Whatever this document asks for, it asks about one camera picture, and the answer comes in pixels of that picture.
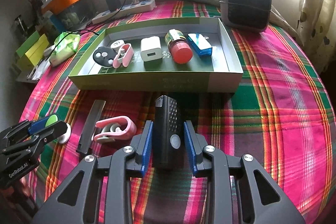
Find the person left hand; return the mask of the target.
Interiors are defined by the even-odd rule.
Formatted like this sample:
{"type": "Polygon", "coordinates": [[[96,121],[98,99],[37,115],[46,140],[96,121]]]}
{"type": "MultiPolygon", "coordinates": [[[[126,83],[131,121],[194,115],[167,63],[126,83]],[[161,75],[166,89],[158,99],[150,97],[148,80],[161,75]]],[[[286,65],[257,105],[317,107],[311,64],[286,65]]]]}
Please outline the person left hand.
{"type": "Polygon", "coordinates": [[[17,189],[19,190],[19,192],[21,194],[23,194],[26,197],[30,196],[30,188],[29,188],[29,184],[26,180],[25,177],[20,178],[17,182],[16,182],[16,186],[17,189]]]}

